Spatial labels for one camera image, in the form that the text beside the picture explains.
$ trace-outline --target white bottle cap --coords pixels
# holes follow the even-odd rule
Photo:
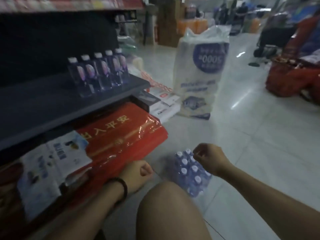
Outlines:
[[[187,171],[186,168],[182,168],[182,169],[181,169],[181,172],[182,172],[183,175],[186,175],[188,171]]]
[[[198,184],[201,183],[201,178],[200,178],[200,176],[195,176],[194,179],[195,179],[195,181],[196,181]]]
[[[192,168],[193,172],[195,172],[195,173],[198,171],[198,167],[196,165],[193,165],[191,168]]]
[[[107,56],[112,56],[112,50],[106,50],[106,55]]]
[[[94,53],[94,56],[96,58],[102,58],[102,54],[100,52]]]
[[[90,60],[89,55],[82,55],[81,58],[82,58],[82,60]]]
[[[69,57],[68,60],[70,63],[77,63],[78,62],[78,59],[76,57]]]
[[[183,165],[187,165],[188,164],[188,160],[187,159],[182,159],[182,163],[183,163]]]

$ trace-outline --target tiled floor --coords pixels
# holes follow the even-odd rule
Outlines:
[[[170,119],[164,124],[169,138],[146,160],[165,177],[168,155],[200,142],[215,143],[242,170],[320,210],[320,107],[299,97],[276,98],[265,90],[267,69],[248,66],[254,60],[257,39],[254,34],[230,38],[228,62],[210,120]],[[174,48],[141,47],[137,55],[154,80],[172,87]],[[134,239],[138,204],[160,181],[155,176],[107,219],[108,239]],[[213,178],[205,194],[194,201],[213,239],[279,239],[242,196],[219,178]]]

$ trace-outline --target orange package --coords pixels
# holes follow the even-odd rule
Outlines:
[[[86,167],[91,168],[87,172],[90,179],[76,191],[71,205],[97,192],[128,162],[141,160],[168,138],[158,119],[133,103],[122,105],[111,115],[77,132],[89,142],[86,152],[92,163]]]

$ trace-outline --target leg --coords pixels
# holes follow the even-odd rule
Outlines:
[[[140,203],[136,240],[211,240],[205,221],[188,195],[176,184],[163,182]]]

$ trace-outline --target dark gray shelf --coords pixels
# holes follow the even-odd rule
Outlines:
[[[149,87],[130,75],[129,84],[81,98],[69,74],[60,74],[0,88],[0,150]]]

